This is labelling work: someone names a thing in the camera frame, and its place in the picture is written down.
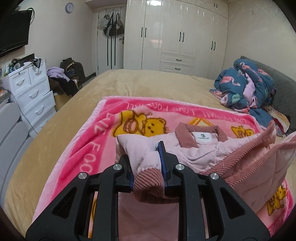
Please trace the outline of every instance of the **beige bedspread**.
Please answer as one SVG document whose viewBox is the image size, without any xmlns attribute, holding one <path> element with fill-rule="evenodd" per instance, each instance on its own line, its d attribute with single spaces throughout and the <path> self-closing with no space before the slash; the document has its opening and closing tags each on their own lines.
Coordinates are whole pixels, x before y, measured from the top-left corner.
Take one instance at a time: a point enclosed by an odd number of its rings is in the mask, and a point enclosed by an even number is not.
<svg viewBox="0 0 296 241">
<path fill-rule="evenodd" d="M 25 235 L 53 167 L 102 97 L 161 97 L 226 109 L 209 92 L 210 88 L 212 80 L 158 71 L 116 70 L 98 76 L 57 112 L 22 157 L 6 193 L 7 216 Z M 289 169 L 287 177 L 296 187 L 293 169 Z"/>
</svg>

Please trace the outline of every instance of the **clothing tag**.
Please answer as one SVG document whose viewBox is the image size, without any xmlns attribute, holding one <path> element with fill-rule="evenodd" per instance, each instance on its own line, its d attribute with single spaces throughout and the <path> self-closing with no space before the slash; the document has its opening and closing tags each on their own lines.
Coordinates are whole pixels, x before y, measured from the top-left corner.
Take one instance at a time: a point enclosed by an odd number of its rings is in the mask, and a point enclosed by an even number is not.
<svg viewBox="0 0 296 241">
<path fill-rule="evenodd" d="M 208 132 L 191 132 L 196 142 L 212 142 L 211 134 Z"/>
</svg>

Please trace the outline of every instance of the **black flat screen tv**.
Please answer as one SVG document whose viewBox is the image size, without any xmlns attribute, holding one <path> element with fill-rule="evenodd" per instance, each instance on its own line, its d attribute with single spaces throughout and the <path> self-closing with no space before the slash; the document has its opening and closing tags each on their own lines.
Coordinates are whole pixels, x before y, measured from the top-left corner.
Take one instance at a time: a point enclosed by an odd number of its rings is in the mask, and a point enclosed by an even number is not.
<svg viewBox="0 0 296 241">
<path fill-rule="evenodd" d="M 28 44 L 32 10 L 15 11 L 0 29 L 0 58 Z"/>
</svg>

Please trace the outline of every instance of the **metal bolt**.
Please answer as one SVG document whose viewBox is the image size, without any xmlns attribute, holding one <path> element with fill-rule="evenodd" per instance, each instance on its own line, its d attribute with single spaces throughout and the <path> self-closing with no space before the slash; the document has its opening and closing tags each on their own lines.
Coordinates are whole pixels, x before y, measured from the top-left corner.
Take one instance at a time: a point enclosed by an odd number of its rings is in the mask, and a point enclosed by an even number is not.
<svg viewBox="0 0 296 241">
<path fill-rule="evenodd" d="M 179 171 L 184 170 L 184 168 L 185 168 L 185 167 L 184 167 L 184 165 L 182 165 L 182 164 L 177 164 L 177 165 L 176 165 L 176 169 L 179 170 Z"/>
<path fill-rule="evenodd" d="M 85 173 L 85 172 L 82 172 L 82 173 L 78 174 L 79 179 L 86 179 L 86 177 L 87 177 L 87 173 Z"/>
<path fill-rule="evenodd" d="M 219 175 L 215 172 L 211 173 L 210 177 L 214 180 L 217 180 L 219 178 Z"/>
<path fill-rule="evenodd" d="M 120 165 L 120 164 L 115 164 L 114 166 L 113 166 L 113 169 L 114 170 L 120 170 L 122 168 L 122 166 Z"/>
</svg>

